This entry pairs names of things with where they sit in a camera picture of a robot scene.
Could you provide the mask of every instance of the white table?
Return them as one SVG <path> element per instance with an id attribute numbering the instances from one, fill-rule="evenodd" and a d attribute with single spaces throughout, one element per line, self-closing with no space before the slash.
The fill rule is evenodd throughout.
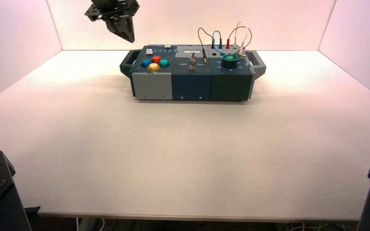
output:
<path id="1" fill-rule="evenodd" d="M 0 94 L 0 150 L 51 216 L 357 220 L 370 90 L 317 51 L 260 51 L 244 103 L 139 102 L 126 51 L 63 51 Z"/>

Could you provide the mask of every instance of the pink wall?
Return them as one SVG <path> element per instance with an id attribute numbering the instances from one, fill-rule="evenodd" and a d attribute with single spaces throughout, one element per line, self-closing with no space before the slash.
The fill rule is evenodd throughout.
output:
<path id="1" fill-rule="evenodd" d="M 0 92 L 60 50 L 45 0 L 0 0 Z"/>
<path id="2" fill-rule="evenodd" d="M 146 44 L 199 43 L 197 29 L 227 37 L 239 20 L 253 31 L 255 50 L 317 50 L 335 0 L 138 0 L 131 44 L 83 14 L 90 0 L 48 0 L 65 50 L 128 50 Z"/>
<path id="3" fill-rule="evenodd" d="M 319 50 L 370 89 L 370 0 L 337 0 Z"/>

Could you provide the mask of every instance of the red button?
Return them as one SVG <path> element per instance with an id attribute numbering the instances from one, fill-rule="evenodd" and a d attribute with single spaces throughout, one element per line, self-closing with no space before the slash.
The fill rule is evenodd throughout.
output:
<path id="1" fill-rule="evenodd" d="M 159 56 L 152 57 L 152 62 L 153 63 L 158 63 L 160 60 L 161 60 L 161 57 L 159 57 Z"/>

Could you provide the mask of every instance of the red plug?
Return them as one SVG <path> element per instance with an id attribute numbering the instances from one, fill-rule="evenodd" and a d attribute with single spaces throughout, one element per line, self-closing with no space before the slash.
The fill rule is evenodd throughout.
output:
<path id="1" fill-rule="evenodd" d="M 230 47 L 229 47 L 229 39 L 227 39 L 227 42 L 226 42 L 226 49 L 230 49 Z"/>

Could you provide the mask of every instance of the control panel box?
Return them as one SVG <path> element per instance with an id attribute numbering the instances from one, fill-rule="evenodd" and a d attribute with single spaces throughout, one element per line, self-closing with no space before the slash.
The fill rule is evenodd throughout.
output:
<path id="1" fill-rule="evenodd" d="M 246 101 L 266 66 L 256 51 L 238 47 L 147 45 L 120 65 L 139 100 Z"/>

